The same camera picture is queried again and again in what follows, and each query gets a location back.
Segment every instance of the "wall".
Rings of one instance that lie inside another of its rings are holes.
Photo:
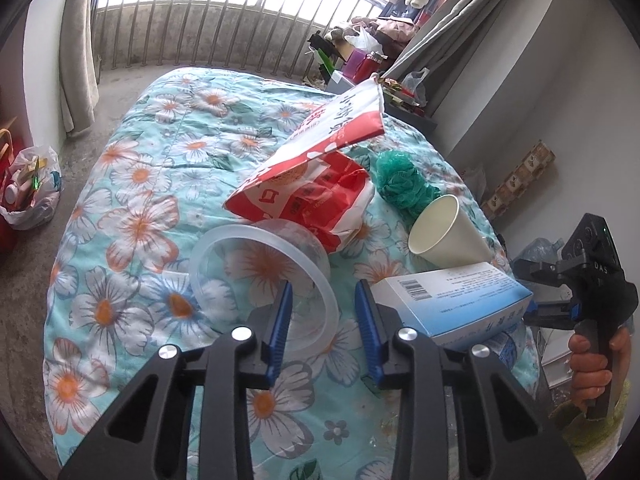
[[[494,222],[517,254],[536,237],[571,235],[583,213],[604,216],[626,278],[640,285],[640,49],[608,0],[594,0],[590,24],[531,114],[488,168],[504,176],[538,140],[557,159]],[[640,326],[640,312],[636,312]],[[629,377],[640,387],[640,341]],[[640,413],[630,397],[623,436]]]
[[[0,124],[17,117],[11,126],[12,136],[14,139],[19,137],[25,145],[30,145],[31,133],[22,82],[22,44],[26,20],[25,12],[0,50]]]
[[[435,111],[430,140],[455,166],[513,133],[553,77],[579,30],[549,23],[577,21],[576,7],[559,1],[509,0]]]
[[[65,0],[33,0],[24,29],[24,99],[33,143],[59,150],[65,139],[60,108],[60,25]]]

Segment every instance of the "barcode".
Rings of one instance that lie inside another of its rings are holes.
[[[428,300],[431,297],[431,294],[429,294],[417,280],[400,282],[400,285],[402,285],[402,288],[407,291],[414,301]]]

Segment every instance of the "green loofah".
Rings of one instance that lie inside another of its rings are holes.
[[[376,189],[389,204],[398,208],[407,227],[440,195],[440,190],[427,184],[411,157],[391,150],[378,155]]]

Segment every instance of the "gray curtain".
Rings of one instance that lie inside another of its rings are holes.
[[[60,28],[60,97],[67,132],[94,123],[98,102],[91,49],[91,0],[66,0]]]
[[[442,100],[442,86],[455,81],[505,1],[447,0],[418,31],[384,77],[402,80],[409,72],[427,67],[429,74],[424,85],[430,102],[426,111],[433,113],[439,104],[433,97]]]

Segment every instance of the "red and white paper bag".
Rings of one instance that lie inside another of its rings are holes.
[[[340,250],[362,227],[375,188],[363,167],[336,150],[383,134],[382,110],[382,90],[373,79],[316,108],[225,208],[253,222],[291,220],[328,252]]]

